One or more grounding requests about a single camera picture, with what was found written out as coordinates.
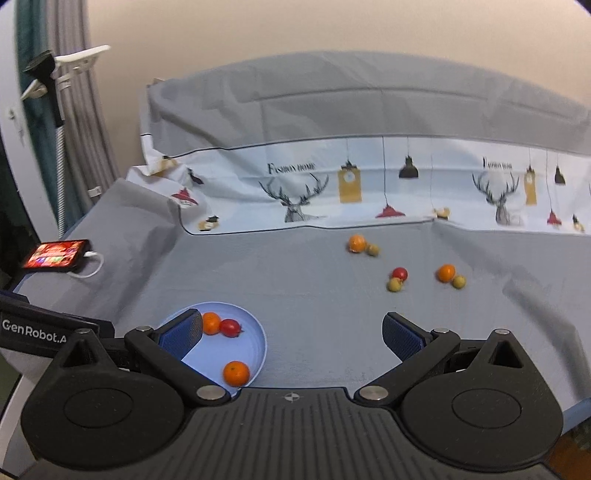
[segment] clock face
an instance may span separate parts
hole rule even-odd
[[[347,170],[345,172],[345,175],[343,175],[343,179],[345,182],[351,183],[352,181],[355,181],[355,173],[353,173],[350,170]]]

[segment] flexible metal hose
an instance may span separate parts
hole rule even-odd
[[[57,172],[57,230],[60,238],[66,233],[66,179],[64,171],[64,127],[56,129],[56,172]]]

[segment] red tomato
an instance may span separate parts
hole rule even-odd
[[[394,268],[394,270],[392,270],[390,278],[399,278],[402,281],[406,281],[406,279],[408,278],[408,271],[406,268],[402,267]]]
[[[237,337],[242,328],[236,320],[225,319],[220,323],[220,332],[227,337]]]

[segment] blue plate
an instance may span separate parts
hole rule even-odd
[[[230,387],[224,382],[223,368],[234,360],[244,362],[251,371],[251,379],[244,386],[250,385],[261,371],[267,357],[265,330],[250,312],[222,301],[204,301],[190,305],[169,316],[165,322],[172,320],[187,309],[197,309],[201,315],[206,312],[214,312],[222,320],[234,319],[242,326],[243,332],[235,338],[228,338],[221,333],[217,335],[203,334],[199,343],[183,358],[185,364],[223,386],[232,396],[236,395],[240,389]]]

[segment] small round fruit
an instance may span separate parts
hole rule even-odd
[[[442,265],[439,270],[437,270],[437,279],[443,283],[449,283],[453,280],[453,277],[456,276],[456,267],[450,264]]]
[[[246,385],[251,377],[251,371],[248,365],[237,360],[228,363],[223,368],[223,379],[231,387],[241,387]]]
[[[390,281],[388,282],[388,290],[389,291],[400,291],[402,290],[402,280],[400,280],[399,278],[390,278]]]
[[[365,238],[363,238],[363,235],[353,235],[349,238],[349,251],[353,253],[360,254],[365,250],[366,246],[367,242],[365,241]]]
[[[463,289],[466,286],[466,277],[464,275],[456,275],[453,277],[452,285],[458,290]]]
[[[399,278],[402,281],[406,281],[408,278],[408,271],[406,268],[397,267],[392,270],[390,278]]]
[[[368,244],[365,251],[370,257],[377,257],[379,255],[379,247],[376,244]]]
[[[237,337],[242,331],[240,324],[233,319],[225,319],[220,323],[220,332],[227,337]]]
[[[222,319],[217,313],[207,312],[203,314],[203,333],[205,335],[215,335],[220,332],[220,323]]]

